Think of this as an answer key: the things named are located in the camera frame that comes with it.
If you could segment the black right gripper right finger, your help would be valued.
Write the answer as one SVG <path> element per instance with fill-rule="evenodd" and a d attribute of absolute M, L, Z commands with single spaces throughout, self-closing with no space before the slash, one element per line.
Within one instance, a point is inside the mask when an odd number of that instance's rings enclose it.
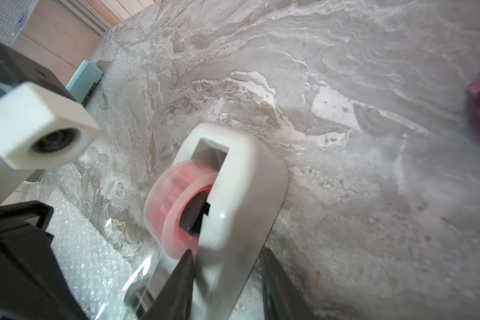
<path fill-rule="evenodd" d="M 288 274 L 267 247 L 260 253 L 265 319 L 317 319 Z"/>

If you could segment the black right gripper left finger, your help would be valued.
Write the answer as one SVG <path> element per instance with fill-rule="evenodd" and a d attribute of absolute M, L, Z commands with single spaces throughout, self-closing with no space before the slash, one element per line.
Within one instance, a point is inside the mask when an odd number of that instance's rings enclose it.
<path fill-rule="evenodd" d="M 188 249 L 141 319 L 190 319 L 195 266 Z"/>

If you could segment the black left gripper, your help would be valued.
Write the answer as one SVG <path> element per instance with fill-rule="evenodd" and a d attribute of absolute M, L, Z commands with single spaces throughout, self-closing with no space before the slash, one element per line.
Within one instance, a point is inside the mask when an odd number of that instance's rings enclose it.
<path fill-rule="evenodd" d="M 86 319 L 51 249 L 54 209 L 0 206 L 0 319 Z"/>

